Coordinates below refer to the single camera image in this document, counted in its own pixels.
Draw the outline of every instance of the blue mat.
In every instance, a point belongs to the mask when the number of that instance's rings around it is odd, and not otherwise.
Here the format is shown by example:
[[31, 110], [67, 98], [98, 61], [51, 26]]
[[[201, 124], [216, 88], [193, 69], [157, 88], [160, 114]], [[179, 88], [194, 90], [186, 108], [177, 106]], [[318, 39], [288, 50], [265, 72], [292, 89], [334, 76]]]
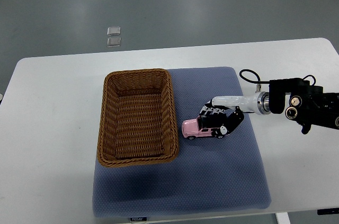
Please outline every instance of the blue mat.
[[180, 152], [171, 163], [106, 168], [95, 163], [96, 217], [135, 217], [264, 209], [271, 203], [260, 152], [248, 114], [223, 139], [181, 134], [215, 96], [242, 95], [229, 67], [171, 69]]

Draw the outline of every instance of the pink toy car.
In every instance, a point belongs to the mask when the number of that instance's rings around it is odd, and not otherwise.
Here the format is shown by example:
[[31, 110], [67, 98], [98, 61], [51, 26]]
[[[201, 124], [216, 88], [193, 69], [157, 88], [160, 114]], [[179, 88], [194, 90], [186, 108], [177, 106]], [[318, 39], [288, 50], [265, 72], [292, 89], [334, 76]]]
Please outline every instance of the pink toy car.
[[[214, 137], [212, 134], [216, 132], [224, 121], [227, 119], [225, 114], [219, 115], [200, 115], [196, 119], [185, 120], [181, 125], [182, 135], [184, 138], [193, 140], [195, 138]], [[218, 135], [217, 138], [223, 138], [225, 135]]]

